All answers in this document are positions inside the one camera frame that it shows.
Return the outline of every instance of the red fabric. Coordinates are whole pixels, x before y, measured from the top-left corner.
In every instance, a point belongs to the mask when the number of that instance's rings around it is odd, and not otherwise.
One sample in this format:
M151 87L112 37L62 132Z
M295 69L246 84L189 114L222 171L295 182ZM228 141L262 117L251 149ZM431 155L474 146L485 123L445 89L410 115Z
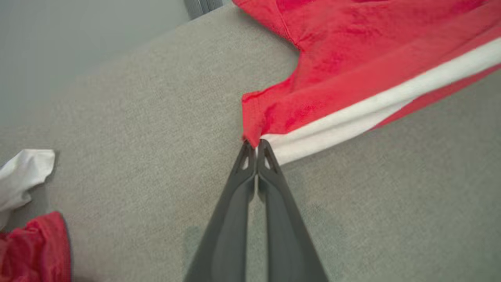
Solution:
M0 282L71 281L70 245L65 222L53 212L25 228L0 233Z
M501 0L233 1L301 51L288 79L243 96L243 136L253 146L263 134L298 129L501 36Z

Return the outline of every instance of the white cloth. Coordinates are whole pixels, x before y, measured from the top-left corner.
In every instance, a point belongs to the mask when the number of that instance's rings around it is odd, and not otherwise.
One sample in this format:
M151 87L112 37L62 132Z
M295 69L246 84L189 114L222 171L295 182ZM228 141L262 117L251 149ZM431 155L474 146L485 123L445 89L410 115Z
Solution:
M283 165L356 137L431 91L501 63L501 38L287 134L265 134Z
M28 189L52 173L53 150L22 150L0 169L0 230L12 210L31 201Z

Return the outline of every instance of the clothing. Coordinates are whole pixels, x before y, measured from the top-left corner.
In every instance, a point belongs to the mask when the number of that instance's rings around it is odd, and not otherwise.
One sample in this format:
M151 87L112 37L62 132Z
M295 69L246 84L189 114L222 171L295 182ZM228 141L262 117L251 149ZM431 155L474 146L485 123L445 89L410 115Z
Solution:
M54 168L53 150L22 150L0 169L0 230L11 211L31 201L28 190L45 181Z
M299 50L242 98L243 136L284 164L436 102L501 63L501 0L234 0Z
M60 213L37 217L23 229L0 233L0 281L71 281L70 245Z

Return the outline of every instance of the crumpled red fabric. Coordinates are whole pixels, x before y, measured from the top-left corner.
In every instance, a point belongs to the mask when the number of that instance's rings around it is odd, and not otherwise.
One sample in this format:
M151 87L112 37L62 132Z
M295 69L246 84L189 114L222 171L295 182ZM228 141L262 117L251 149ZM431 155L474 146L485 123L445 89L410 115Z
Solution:
M300 50L288 79L242 97L243 136L254 147L264 134L288 134L501 36L500 0L233 2ZM497 68L425 93L379 125Z
M0 282L71 281L70 245L63 217L52 212L24 228L0 233Z

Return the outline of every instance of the white stripe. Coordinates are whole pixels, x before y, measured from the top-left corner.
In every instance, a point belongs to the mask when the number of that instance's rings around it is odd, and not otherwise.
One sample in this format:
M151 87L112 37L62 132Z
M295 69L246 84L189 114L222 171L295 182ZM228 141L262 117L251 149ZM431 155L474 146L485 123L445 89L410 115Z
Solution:
M261 136L280 164L314 154L370 130L416 98L501 63L501 39L287 134Z

